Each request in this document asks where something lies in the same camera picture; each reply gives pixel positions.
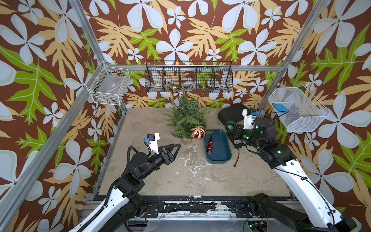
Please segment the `red gold striped ball ornament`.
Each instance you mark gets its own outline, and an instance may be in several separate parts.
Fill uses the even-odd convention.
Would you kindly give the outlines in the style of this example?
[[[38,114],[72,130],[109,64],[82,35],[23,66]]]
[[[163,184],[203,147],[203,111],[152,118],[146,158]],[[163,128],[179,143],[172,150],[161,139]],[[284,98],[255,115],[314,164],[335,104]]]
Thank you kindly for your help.
[[[196,126],[191,129],[191,137],[194,140],[202,140],[206,135],[205,128],[203,126]]]

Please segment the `small green christmas tree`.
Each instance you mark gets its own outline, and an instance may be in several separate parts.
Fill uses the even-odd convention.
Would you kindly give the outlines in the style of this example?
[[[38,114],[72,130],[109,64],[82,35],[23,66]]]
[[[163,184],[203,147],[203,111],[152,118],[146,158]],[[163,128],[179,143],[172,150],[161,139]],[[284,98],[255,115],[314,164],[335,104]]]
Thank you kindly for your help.
[[[186,94],[183,94],[179,98],[179,104],[172,101],[172,114],[166,114],[170,122],[167,125],[173,128],[171,135],[177,139],[192,139],[191,129],[196,126],[203,126],[207,133],[206,115],[210,112],[207,108],[199,108],[198,100],[189,99]]]

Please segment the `green glitter ball ornament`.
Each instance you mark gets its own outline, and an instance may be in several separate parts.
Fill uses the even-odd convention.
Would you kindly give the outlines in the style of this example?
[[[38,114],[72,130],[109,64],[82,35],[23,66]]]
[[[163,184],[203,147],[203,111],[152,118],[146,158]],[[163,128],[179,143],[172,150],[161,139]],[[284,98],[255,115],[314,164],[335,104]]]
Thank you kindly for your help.
[[[228,121],[228,122],[225,124],[225,128],[226,128],[228,131],[233,131],[234,126],[235,126],[235,122],[233,122],[233,121]]]

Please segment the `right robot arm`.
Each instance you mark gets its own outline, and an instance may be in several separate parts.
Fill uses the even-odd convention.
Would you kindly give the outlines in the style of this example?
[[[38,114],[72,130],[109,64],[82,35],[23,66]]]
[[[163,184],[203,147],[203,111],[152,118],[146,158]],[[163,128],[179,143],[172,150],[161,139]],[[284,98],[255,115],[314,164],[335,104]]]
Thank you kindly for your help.
[[[250,126],[246,129],[229,121],[225,128],[233,140],[255,148],[254,154],[285,181],[305,211],[297,212],[260,193],[250,200],[252,215],[266,214],[295,232],[350,232],[356,228],[356,222],[333,207],[309,179],[288,146],[277,143],[273,119],[257,117]]]

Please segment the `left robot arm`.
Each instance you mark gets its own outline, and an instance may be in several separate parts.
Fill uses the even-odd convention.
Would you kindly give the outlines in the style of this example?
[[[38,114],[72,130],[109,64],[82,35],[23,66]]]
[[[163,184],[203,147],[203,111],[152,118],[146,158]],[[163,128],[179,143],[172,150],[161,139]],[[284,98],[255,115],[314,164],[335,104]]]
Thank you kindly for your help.
[[[114,232],[127,221],[143,215],[146,200],[139,194],[144,179],[161,165],[173,163],[181,144],[159,148],[158,154],[148,156],[133,146],[127,150],[127,164],[122,175],[109,187],[106,198],[72,232]]]

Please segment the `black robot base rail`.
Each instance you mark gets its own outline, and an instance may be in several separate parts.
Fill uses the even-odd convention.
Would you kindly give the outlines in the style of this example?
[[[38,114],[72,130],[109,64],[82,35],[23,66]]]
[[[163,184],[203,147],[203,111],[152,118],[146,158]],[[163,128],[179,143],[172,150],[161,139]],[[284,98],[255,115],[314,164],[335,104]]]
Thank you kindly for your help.
[[[134,216],[136,218],[159,218],[161,213],[186,212],[187,214],[206,215],[221,211],[232,213],[238,218],[248,216],[248,203],[251,196],[177,196],[145,195],[145,206]]]

